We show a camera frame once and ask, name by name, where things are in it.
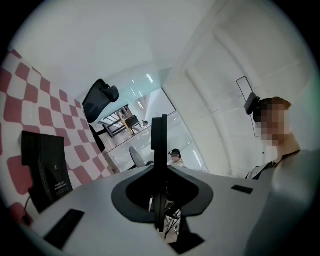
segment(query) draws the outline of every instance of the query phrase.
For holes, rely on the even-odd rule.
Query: person with cap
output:
[[[181,153],[180,150],[175,148],[174,150],[172,150],[171,152],[169,152],[169,154],[171,155],[171,159],[172,159],[172,163],[171,166],[173,167],[185,167],[184,162],[182,161],[181,158]]]
[[[291,103],[280,97],[260,100],[253,92],[245,103],[248,115],[253,113],[253,120],[261,130],[261,139],[269,146],[276,147],[277,159],[251,170],[246,179],[258,180],[264,170],[275,168],[283,159],[300,151],[288,122],[288,110]]]

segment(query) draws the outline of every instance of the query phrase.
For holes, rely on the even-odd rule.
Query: ceiling light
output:
[[[134,96],[136,96],[136,94],[135,94],[134,90],[132,90],[132,88],[131,88],[131,91],[133,92]]]
[[[139,100],[138,100],[138,104],[139,104],[140,108],[142,108],[143,110],[145,110],[144,107],[141,105],[141,103],[140,103]]]
[[[151,84],[154,82],[149,74],[147,74],[146,77],[149,78]]]
[[[197,152],[193,150],[193,153],[195,155],[195,158],[198,160],[198,163],[199,163],[200,167],[202,167],[202,164],[200,163],[200,160],[199,160],[199,157],[197,155]]]

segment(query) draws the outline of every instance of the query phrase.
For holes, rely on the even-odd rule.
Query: white shirt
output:
[[[176,166],[185,167],[184,162],[182,162],[181,159],[180,159],[178,162],[172,162],[170,165],[171,165],[172,167],[176,167]]]

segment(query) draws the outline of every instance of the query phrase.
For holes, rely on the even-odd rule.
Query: cable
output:
[[[24,206],[24,209],[23,209],[23,216],[22,216],[22,222],[27,226],[30,226],[30,224],[31,224],[29,218],[26,216],[27,206],[28,206],[30,198],[31,198],[31,196],[29,196],[29,198],[25,202],[25,206]]]
[[[29,196],[29,198],[28,198],[28,199],[26,200],[26,202],[25,202],[24,209],[23,209],[23,216],[26,215],[27,206],[28,206],[28,203],[29,203],[30,198],[31,198],[31,196]]]
[[[173,218],[170,220],[170,222],[169,222],[169,225],[168,225],[168,227],[167,227],[167,229],[166,229],[166,232],[165,232],[165,235],[164,235],[164,240],[166,240],[166,234],[167,234],[167,232],[168,232],[168,230],[169,230],[169,228],[170,228],[170,225],[171,225],[171,222],[173,222]]]
[[[181,219],[181,217],[179,217],[173,224],[172,226],[170,227],[170,229],[165,233],[164,235],[164,240],[166,240],[167,238],[167,235],[169,234],[170,230],[176,225],[176,223]]]
[[[245,78],[245,80],[247,81],[248,85],[250,86],[251,92],[254,92],[254,91],[252,90],[251,85],[250,85],[248,79],[247,79],[245,76],[239,78],[239,79],[236,81],[236,84],[239,86],[239,89],[240,89],[240,91],[241,91],[241,93],[242,93],[242,96],[243,96],[245,102],[247,102],[247,100],[246,100],[246,98],[245,98],[245,95],[244,95],[244,93],[242,92],[240,85],[238,84],[238,81],[239,81],[240,79],[242,79],[242,78]],[[250,115],[250,119],[251,119],[251,123],[252,123],[252,128],[253,128],[254,137],[259,137],[259,136],[256,136],[256,131],[255,131],[255,127],[254,127],[254,122],[252,121],[252,116],[251,116],[251,115]]]

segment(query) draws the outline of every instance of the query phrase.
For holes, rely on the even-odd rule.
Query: man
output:
[[[182,161],[181,158],[181,153],[180,150],[175,148],[174,150],[172,150],[171,152],[169,152],[169,155],[171,155],[171,159],[172,159],[172,163],[171,166],[173,167],[185,167],[184,162]]]
[[[147,129],[148,127],[148,121],[143,121],[142,123],[142,128],[141,129],[138,129],[136,127],[134,127],[133,129],[136,130],[138,133],[142,132],[143,130]]]
[[[258,180],[263,171],[274,169],[284,158],[297,154],[300,147],[286,118],[291,103],[280,97],[260,100],[254,93],[250,97],[254,100],[250,107],[245,106],[247,114],[253,113],[253,120],[261,129],[261,139],[277,149],[277,159],[254,168],[246,176],[246,179]]]

